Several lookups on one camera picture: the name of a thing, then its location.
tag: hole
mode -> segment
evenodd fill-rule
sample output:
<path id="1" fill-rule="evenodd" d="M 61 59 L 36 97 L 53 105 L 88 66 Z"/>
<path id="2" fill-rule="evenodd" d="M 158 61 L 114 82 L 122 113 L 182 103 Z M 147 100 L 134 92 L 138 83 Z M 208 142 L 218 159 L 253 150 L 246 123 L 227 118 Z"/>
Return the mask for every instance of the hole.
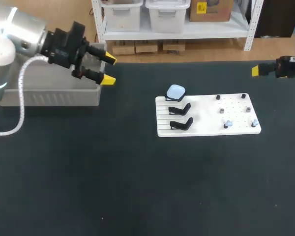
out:
<path id="1" fill-rule="evenodd" d="M 24 49 L 28 49 L 28 48 L 30 48 L 30 43 L 27 43 L 25 41 L 22 41 L 21 42 L 21 47 L 24 48 Z"/>

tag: gray plastic bin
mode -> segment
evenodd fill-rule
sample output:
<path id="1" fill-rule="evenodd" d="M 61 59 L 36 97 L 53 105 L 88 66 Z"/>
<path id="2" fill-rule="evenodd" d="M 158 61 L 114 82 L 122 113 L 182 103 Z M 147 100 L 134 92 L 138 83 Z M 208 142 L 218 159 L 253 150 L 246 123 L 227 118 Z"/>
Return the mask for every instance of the gray plastic bin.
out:
<path id="1" fill-rule="evenodd" d="M 106 49 L 106 44 L 93 46 Z M 10 80 L 1 106 L 19 106 L 18 74 L 25 57 L 17 56 L 10 71 Z M 94 71 L 104 71 L 105 62 L 87 54 L 83 65 Z M 27 68 L 24 77 L 25 106 L 98 106 L 101 86 L 83 77 L 71 76 L 71 70 L 58 65 L 37 61 Z"/>

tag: plastic container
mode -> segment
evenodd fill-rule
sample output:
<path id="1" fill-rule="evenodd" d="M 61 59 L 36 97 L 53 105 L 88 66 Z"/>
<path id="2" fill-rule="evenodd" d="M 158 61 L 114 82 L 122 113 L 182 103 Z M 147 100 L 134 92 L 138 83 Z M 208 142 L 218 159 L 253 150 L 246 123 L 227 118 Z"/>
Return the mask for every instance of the plastic container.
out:
<path id="1" fill-rule="evenodd" d="M 140 11 L 143 0 L 133 0 L 131 4 L 104 4 L 107 29 L 110 31 L 139 31 Z"/>
<path id="2" fill-rule="evenodd" d="M 106 49 L 106 44 L 93 46 Z M 1 106 L 19 106 L 17 79 L 27 58 L 18 56 L 10 70 L 10 80 L 4 92 Z M 94 71 L 104 71 L 105 62 L 86 54 L 83 65 Z M 98 106 L 101 86 L 83 77 L 71 76 L 71 70 L 42 61 L 33 62 L 24 77 L 25 106 Z"/>
<path id="3" fill-rule="evenodd" d="M 191 0 L 146 0 L 152 31 L 156 33 L 181 33 L 184 29 L 186 9 Z"/>

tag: metal shelf frame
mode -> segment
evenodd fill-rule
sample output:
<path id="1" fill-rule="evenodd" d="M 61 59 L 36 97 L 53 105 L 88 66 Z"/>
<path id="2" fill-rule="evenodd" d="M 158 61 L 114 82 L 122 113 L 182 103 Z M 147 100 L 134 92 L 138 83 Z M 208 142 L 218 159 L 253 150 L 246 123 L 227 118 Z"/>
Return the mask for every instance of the metal shelf frame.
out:
<path id="1" fill-rule="evenodd" d="M 148 9 L 143 9 L 141 13 L 141 28 L 139 32 L 110 31 L 106 27 L 106 17 L 102 18 L 100 1 L 91 0 L 98 41 L 100 43 L 105 43 L 106 40 L 246 38 L 244 51 L 251 50 L 264 3 L 264 0 L 235 0 L 229 22 L 190 22 L 187 14 L 185 30 L 182 33 L 154 33 L 151 31 Z M 248 24 L 245 17 L 245 9 L 247 9 L 248 2 L 252 4 L 250 24 Z"/>

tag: white storage box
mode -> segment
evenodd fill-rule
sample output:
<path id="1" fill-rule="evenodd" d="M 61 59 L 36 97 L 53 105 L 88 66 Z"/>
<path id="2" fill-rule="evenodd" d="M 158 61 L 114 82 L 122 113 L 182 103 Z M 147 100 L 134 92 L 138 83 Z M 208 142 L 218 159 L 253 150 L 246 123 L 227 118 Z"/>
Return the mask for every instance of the white storage box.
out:
<path id="1" fill-rule="evenodd" d="M 146 0 L 152 31 L 181 33 L 185 24 L 186 9 L 191 0 Z"/>
<path id="2" fill-rule="evenodd" d="M 140 11 L 143 0 L 133 0 L 132 4 L 104 4 L 107 28 L 110 31 L 139 31 Z"/>

